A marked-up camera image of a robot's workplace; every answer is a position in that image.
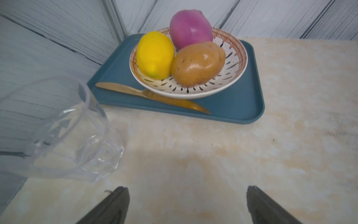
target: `countertop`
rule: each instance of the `countertop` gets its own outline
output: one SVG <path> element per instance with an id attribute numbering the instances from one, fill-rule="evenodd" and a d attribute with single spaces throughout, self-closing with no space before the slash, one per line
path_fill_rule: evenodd
<path id="1" fill-rule="evenodd" d="M 358 42 L 244 38 L 265 112 L 238 125 L 104 106 L 126 151 L 96 183 L 29 178 L 0 223 L 75 223 L 118 186 L 126 223 L 252 223 L 257 185 L 302 223 L 358 220 Z"/>

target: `wall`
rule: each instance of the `wall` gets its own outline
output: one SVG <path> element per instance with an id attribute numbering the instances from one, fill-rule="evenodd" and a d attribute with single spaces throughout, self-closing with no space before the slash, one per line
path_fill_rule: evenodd
<path id="1" fill-rule="evenodd" d="M 97 0 L 1 0 L 0 30 L 0 98 L 50 76 L 87 81 L 116 48 Z M 0 171 L 0 215 L 25 180 Z"/>
<path id="2" fill-rule="evenodd" d="M 238 37 L 358 40 L 357 0 L 116 0 L 129 34 L 169 26 L 183 9 Z"/>

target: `clear plastic cup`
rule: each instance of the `clear plastic cup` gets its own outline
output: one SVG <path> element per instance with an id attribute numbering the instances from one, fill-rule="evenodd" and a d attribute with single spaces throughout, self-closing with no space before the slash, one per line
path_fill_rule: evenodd
<path id="1" fill-rule="evenodd" d="M 76 78 L 39 80 L 0 99 L 0 170 L 95 181 L 117 168 L 123 152 L 106 113 Z"/>

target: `tray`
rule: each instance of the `tray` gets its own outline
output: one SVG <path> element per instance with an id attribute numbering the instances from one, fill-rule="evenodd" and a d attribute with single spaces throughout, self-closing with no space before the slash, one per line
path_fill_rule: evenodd
<path id="1" fill-rule="evenodd" d="M 241 40 L 248 55 L 247 68 L 232 86 L 215 95 L 191 100 L 208 109 L 211 115 L 163 104 L 153 100 L 97 88 L 97 82 L 116 82 L 143 90 L 129 68 L 129 57 L 143 34 L 127 37 L 88 81 L 87 85 L 100 104 L 151 110 L 236 124 L 250 124 L 265 110 L 253 47 Z"/>

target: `yellow lemon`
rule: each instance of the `yellow lemon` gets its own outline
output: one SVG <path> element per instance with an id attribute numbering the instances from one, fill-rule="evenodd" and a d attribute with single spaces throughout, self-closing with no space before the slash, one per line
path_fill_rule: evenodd
<path id="1" fill-rule="evenodd" d="M 137 63 L 140 71 L 146 76 L 153 79 L 167 78 L 173 60 L 174 46 L 166 35 L 152 31 L 140 39 Z"/>

